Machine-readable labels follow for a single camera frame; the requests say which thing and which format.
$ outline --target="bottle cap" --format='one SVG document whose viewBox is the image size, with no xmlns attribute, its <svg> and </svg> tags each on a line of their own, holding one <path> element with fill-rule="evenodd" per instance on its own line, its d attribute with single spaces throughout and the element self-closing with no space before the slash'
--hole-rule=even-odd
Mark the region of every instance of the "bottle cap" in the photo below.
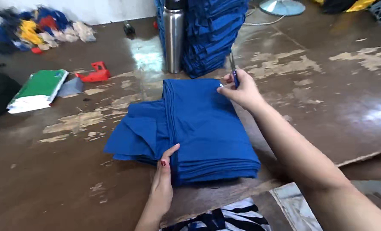
<svg viewBox="0 0 381 231">
<path fill-rule="evenodd" d="M 183 9 L 183 0 L 165 0 L 165 7 L 170 10 Z"/>
</svg>

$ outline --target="left hand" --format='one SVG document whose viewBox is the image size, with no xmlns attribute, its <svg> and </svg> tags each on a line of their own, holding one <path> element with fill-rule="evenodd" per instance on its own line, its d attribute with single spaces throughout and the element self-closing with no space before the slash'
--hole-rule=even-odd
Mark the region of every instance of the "left hand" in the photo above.
<svg viewBox="0 0 381 231">
<path fill-rule="evenodd" d="M 176 144 L 166 150 L 160 161 L 157 162 L 157 170 L 152 182 L 151 193 L 147 202 L 146 209 L 149 209 L 162 217 L 170 208 L 173 197 L 172 184 L 170 182 L 170 156 L 180 147 Z"/>
</svg>

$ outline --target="red plastic object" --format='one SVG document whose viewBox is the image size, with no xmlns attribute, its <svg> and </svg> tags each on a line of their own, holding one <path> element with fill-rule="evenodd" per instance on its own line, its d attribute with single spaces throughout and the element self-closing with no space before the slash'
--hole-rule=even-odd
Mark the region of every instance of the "red plastic object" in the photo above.
<svg viewBox="0 0 381 231">
<path fill-rule="evenodd" d="M 96 72 L 91 72 L 89 75 L 85 76 L 79 73 L 75 75 L 82 80 L 82 82 L 99 82 L 109 79 L 111 73 L 106 69 L 105 63 L 103 61 L 91 63 Z"/>
<path fill-rule="evenodd" d="M 39 47 L 34 47 L 31 49 L 32 52 L 34 52 L 35 54 L 37 55 L 40 55 L 43 53 L 43 51 L 41 49 L 39 49 Z"/>
</svg>

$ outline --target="white wall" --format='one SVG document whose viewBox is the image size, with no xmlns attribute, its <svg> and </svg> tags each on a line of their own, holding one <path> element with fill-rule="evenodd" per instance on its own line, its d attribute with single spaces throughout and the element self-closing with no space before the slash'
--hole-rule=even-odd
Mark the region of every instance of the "white wall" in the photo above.
<svg viewBox="0 0 381 231">
<path fill-rule="evenodd" d="M 0 8 L 15 7 L 19 11 L 35 9 L 39 4 L 62 11 L 70 20 L 90 25 L 156 15 L 153 0 L 0 0 Z"/>
</svg>

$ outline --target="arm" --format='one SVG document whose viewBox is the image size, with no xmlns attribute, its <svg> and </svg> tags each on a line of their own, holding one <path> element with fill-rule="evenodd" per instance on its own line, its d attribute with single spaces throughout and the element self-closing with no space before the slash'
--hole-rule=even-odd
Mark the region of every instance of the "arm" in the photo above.
<svg viewBox="0 0 381 231">
<path fill-rule="evenodd" d="M 251 76 L 243 70 L 237 70 L 237 75 L 240 82 L 237 90 L 219 87 L 218 92 L 252 114 L 323 229 L 381 230 L 381 210 L 361 194 L 327 156 L 265 102 Z M 233 82 L 229 75 L 224 79 Z"/>
<path fill-rule="evenodd" d="M 135 231 L 156 231 L 159 229 L 162 216 L 167 213 L 172 202 L 172 185 L 170 183 L 170 156 L 179 149 L 176 144 L 166 150 L 153 178 L 151 193 L 142 215 L 136 225 Z"/>
</svg>

